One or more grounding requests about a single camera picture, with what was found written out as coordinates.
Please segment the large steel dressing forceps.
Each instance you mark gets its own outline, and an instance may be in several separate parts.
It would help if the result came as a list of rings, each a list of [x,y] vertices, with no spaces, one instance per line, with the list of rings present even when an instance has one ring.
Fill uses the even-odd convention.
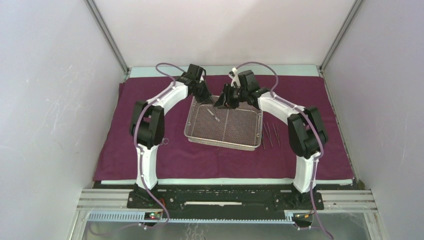
[[[216,122],[220,122],[218,115],[216,114],[216,112],[213,109],[206,108],[206,110]]]

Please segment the metal mesh instrument tray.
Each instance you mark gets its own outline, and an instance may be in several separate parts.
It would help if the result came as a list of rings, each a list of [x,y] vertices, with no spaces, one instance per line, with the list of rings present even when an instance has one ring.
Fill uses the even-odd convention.
[[[216,112],[215,121],[206,109]],[[190,142],[229,149],[254,151],[262,143],[263,112],[246,102],[238,108],[217,108],[191,101],[184,128]]]

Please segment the magenta surgical wrap cloth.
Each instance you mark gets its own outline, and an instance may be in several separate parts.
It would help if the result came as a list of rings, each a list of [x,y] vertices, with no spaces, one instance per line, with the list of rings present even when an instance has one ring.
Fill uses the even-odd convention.
[[[319,109],[329,136],[324,156],[317,166],[318,180],[336,181],[354,177],[351,164],[330,104],[325,81],[319,76],[259,75],[260,86],[274,87],[280,97],[305,107]],[[148,100],[167,88],[168,77],[130,78],[119,86],[119,98],[111,127],[99,156],[95,181],[134,180],[137,152],[130,134],[133,108],[138,100]],[[254,151],[230,149],[190,142],[184,128],[191,98],[179,102],[165,115],[168,144],[158,148],[156,172],[159,179],[284,179],[296,172],[287,126],[271,114],[264,119],[270,127],[278,125],[278,136],[266,137],[265,146]]]

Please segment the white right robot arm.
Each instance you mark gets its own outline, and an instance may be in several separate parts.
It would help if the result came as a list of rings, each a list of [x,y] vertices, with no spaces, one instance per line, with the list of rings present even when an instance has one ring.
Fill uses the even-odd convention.
[[[291,204],[304,209],[311,202],[309,192],[316,185],[319,159],[324,154],[328,133],[317,107],[304,107],[292,103],[269,90],[260,87],[251,70],[229,72],[231,83],[226,83],[215,102],[216,108],[236,109],[240,103],[248,103],[262,112],[269,113],[287,125],[288,141],[296,155],[296,170],[291,194]]]

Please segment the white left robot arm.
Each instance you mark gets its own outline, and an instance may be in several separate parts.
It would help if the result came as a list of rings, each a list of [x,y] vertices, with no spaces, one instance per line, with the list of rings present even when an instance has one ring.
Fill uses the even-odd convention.
[[[157,152],[165,135],[165,115],[188,96],[193,96],[199,104],[213,102],[206,84],[207,71],[203,67],[190,64],[177,78],[160,70],[158,72],[169,77],[171,83],[156,96],[136,102],[130,125],[137,150],[135,190],[140,192],[138,201],[145,208],[153,208],[158,202],[158,194],[152,189],[158,183]]]

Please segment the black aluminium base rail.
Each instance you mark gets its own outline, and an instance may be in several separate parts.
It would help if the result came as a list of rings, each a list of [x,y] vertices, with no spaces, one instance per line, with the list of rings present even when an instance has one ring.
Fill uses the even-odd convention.
[[[129,189],[84,189],[71,232],[88,222],[143,227],[165,223],[289,224],[308,228],[325,214],[359,214],[369,227],[380,223],[370,190],[318,190],[314,200],[296,204],[282,189],[160,189],[160,204],[148,204]]]

